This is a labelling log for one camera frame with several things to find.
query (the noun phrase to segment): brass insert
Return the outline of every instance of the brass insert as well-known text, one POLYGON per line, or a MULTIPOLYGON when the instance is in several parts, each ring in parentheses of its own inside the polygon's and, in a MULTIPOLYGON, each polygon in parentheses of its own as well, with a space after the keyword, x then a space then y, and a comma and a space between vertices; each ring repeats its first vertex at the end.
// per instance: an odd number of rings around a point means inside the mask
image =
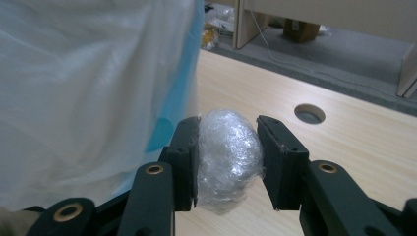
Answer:
POLYGON ((57 222, 66 222, 77 217, 83 211, 83 206, 79 203, 68 204, 59 208, 53 215, 53 219, 57 222))
POLYGON ((320 163, 319 169, 329 174, 334 174, 335 172, 337 172, 337 168, 334 165, 329 164, 329 163, 320 163))
POLYGON ((151 165, 147 168, 147 174, 159 174, 163 171, 163 166, 161 165, 151 165))

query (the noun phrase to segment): bubble wrap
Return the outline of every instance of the bubble wrap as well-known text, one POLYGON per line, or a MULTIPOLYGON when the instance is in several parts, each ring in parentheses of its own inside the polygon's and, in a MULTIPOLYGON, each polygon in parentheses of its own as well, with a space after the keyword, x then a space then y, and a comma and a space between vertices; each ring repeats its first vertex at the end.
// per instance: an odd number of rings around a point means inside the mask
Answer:
POLYGON ((213 110, 199 129, 198 207, 225 214, 263 174, 261 142, 249 121, 232 110, 213 110))

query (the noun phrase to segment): desk leg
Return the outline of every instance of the desk leg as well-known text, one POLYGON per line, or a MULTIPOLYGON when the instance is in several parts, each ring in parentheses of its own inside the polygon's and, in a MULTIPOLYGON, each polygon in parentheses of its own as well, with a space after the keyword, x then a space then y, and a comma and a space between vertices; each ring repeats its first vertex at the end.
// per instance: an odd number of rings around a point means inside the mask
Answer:
MULTIPOLYGON (((251 12, 245 10, 244 1, 236 1, 235 6, 237 19, 235 20, 233 47, 240 49, 260 32, 254 22, 251 12)), ((264 30, 268 25, 268 15, 256 12, 254 12, 254 15, 261 30, 264 30)))
POLYGON ((417 47, 412 45, 404 56, 396 94, 409 98, 417 89, 417 47))

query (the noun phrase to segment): round cable hole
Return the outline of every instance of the round cable hole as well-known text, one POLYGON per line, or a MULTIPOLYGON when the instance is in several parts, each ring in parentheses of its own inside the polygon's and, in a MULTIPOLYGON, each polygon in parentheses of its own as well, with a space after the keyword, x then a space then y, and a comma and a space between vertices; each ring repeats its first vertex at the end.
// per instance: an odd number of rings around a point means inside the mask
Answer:
POLYGON ((151 165, 146 169, 147 174, 159 174, 163 171, 163 166, 161 165, 151 165))
POLYGON ((83 206, 79 203, 68 204, 59 208, 53 214, 56 222, 66 222, 77 217, 83 211, 83 206))
POLYGON ((335 172, 337 172, 337 168, 334 165, 328 163, 319 164, 319 169, 329 174, 334 174, 335 172))
POLYGON ((312 104, 301 104, 295 107, 294 114, 303 122, 308 124, 320 124, 326 119, 324 111, 312 104))

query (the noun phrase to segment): desk grommet hole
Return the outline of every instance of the desk grommet hole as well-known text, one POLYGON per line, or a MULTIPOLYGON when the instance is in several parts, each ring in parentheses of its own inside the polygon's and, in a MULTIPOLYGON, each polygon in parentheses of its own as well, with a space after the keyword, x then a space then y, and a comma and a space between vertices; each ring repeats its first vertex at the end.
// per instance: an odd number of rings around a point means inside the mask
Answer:
POLYGON ((297 118, 308 124, 321 124, 326 120, 324 111, 312 104, 300 104, 295 107, 294 114, 297 118))

